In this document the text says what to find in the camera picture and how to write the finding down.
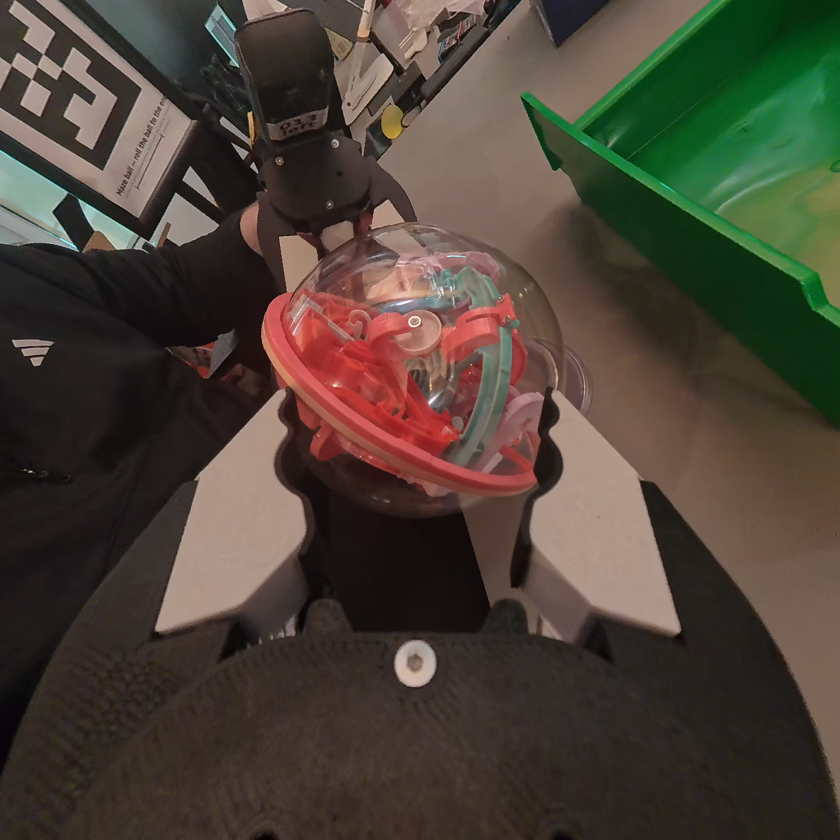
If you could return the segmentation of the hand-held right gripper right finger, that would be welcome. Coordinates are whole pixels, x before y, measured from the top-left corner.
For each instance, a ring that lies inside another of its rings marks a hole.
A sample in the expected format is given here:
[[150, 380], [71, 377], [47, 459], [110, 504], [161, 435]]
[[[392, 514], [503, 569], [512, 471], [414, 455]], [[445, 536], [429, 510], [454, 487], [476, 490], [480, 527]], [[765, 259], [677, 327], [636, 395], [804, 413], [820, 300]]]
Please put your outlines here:
[[560, 476], [511, 498], [511, 534], [526, 557], [511, 593], [530, 631], [581, 643], [600, 619], [674, 638], [681, 631], [634, 467], [559, 392], [543, 442]]

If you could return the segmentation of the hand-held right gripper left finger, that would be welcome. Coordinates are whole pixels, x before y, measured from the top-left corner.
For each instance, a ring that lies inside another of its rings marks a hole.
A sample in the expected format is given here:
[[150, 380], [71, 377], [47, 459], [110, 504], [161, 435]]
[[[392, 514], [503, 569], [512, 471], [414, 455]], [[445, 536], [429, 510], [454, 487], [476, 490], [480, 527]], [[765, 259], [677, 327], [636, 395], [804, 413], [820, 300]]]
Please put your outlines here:
[[286, 399], [276, 392], [196, 479], [156, 633], [225, 618], [256, 638], [296, 632], [312, 515], [280, 472]]

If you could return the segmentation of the clear maze ball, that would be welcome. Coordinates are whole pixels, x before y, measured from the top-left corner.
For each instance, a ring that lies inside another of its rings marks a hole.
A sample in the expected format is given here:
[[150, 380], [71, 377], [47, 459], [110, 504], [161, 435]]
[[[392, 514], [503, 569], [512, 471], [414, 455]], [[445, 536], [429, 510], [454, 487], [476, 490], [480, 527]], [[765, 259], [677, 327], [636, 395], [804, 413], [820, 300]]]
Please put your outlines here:
[[261, 337], [294, 395], [305, 463], [399, 517], [532, 491], [546, 395], [583, 413], [592, 401], [532, 275], [436, 226], [380, 227], [336, 248], [270, 303]]

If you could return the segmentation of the person's left forearm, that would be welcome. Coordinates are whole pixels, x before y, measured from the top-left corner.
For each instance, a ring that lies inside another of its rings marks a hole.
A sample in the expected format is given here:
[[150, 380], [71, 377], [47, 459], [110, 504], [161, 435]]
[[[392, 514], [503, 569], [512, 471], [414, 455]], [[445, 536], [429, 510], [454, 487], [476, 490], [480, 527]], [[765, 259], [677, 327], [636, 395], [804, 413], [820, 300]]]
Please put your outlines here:
[[26, 270], [88, 301], [164, 346], [201, 345], [259, 329], [277, 294], [262, 255], [239, 231], [239, 213], [211, 234], [156, 249], [26, 246]]

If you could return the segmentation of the white plastic tool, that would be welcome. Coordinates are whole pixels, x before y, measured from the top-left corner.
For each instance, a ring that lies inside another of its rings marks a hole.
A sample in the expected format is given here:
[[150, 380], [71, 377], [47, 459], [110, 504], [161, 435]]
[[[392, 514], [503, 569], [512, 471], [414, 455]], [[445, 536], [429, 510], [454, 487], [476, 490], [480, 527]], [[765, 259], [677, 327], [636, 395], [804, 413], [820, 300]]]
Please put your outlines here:
[[394, 68], [387, 54], [371, 46], [376, 1], [365, 1], [356, 38], [348, 58], [350, 74], [343, 94], [342, 113], [347, 125], [362, 114], [391, 78]]

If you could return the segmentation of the orange plastic object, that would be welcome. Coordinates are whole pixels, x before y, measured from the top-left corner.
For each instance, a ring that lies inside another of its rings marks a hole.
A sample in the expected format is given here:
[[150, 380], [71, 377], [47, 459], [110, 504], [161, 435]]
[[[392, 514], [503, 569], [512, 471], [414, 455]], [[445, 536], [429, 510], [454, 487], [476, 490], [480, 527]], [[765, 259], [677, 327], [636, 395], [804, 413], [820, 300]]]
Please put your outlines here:
[[238, 333], [236, 330], [223, 333], [215, 341], [193, 349], [196, 364], [206, 371], [206, 378], [223, 377], [238, 363]]

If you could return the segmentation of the framed marker sign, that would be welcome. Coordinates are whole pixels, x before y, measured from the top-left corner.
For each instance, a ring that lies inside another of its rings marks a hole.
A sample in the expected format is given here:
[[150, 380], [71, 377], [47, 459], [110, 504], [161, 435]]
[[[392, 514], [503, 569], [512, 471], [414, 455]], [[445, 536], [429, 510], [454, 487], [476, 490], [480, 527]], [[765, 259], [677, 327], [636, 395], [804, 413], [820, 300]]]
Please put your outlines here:
[[2, 151], [150, 238], [198, 124], [115, 49], [110, 26], [80, 11], [1, 2]]

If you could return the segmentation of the blue cardboard box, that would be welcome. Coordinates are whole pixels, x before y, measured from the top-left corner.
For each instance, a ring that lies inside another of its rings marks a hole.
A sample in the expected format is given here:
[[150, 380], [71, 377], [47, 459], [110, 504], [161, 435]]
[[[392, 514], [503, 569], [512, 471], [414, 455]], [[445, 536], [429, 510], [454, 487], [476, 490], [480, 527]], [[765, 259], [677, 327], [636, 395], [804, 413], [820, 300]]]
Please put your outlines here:
[[555, 48], [560, 47], [602, 7], [599, 1], [530, 1], [529, 4]]

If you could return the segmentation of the green plastic bin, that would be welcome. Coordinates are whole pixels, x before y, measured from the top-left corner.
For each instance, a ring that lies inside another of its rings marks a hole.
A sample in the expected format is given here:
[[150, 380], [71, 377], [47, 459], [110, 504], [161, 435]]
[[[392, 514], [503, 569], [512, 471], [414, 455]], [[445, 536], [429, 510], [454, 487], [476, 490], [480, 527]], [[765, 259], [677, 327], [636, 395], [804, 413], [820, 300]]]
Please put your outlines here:
[[569, 122], [521, 95], [581, 202], [834, 425], [838, 2], [709, 2]]

